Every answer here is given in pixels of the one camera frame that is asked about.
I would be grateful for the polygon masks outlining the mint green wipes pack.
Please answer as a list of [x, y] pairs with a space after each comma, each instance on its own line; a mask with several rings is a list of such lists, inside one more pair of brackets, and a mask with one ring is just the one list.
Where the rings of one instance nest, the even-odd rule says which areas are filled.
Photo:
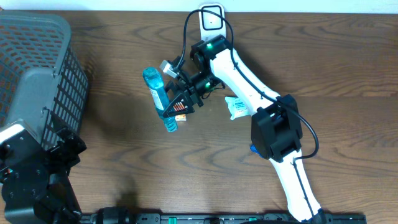
[[250, 115], [246, 105], [238, 97], [226, 96], [224, 99], [231, 114], [230, 120]]

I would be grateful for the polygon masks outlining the teal mouthwash bottle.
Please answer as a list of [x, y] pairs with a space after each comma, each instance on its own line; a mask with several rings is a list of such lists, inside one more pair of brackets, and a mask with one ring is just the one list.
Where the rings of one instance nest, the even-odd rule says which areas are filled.
[[163, 116], [163, 112], [168, 107], [170, 101], [165, 91], [162, 75], [156, 68], [148, 67], [143, 70], [142, 76], [146, 85], [149, 87], [155, 104], [155, 109], [159, 115], [159, 118], [163, 121], [166, 130], [170, 133], [176, 131], [178, 129], [178, 126], [175, 118], [165, 118]]

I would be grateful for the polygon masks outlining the blue Oreo cookie pack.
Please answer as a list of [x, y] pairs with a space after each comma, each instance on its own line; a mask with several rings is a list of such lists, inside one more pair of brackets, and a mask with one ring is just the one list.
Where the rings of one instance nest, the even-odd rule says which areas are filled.
[[261, 155], [261, 153], [257, 150], [257, 148], [255, 147], [255, 145], [250, 145], [250, 150], [253, 152], [253, 153], [255, 153], [255, 154], [257, 154], [257, 155], [259, 155], [260, 157], [262, 157], [262, 155]]

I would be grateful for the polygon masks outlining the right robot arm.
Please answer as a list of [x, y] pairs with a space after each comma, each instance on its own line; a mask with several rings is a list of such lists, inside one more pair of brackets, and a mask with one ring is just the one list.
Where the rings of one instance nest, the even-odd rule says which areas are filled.
[[301, 223], [326, 223], [325, 212], [309, 184], [302, 154], [302, 126], [309, 123], [299, 114], [291, 95], [280, 96], [258, 79], [241, 61], [233, 44], [223, 35], [192, 46], [190, 58], [199, 72], [188, 77], [183, 59], [164, 60], [160, 69], [176, 80], [166, 89], [175, 97], [164, 109], [172, 117], [194, 112], [204, 94], [219, 84], [227, 85], [251, 115], [251, 141], [257, 153], [274, 167], [287, 198], [289, 213]]

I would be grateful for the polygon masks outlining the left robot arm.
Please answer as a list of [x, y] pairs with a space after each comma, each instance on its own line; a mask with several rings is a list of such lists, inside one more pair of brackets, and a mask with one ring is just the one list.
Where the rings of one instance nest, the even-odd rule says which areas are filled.
[[23, 121], [1, 128], [1, 195], [10, 223], [133, 223], [126, 208], [101, 208], [83, 214], [69, 180], [85, 142], [67, 127], [45, 150]]

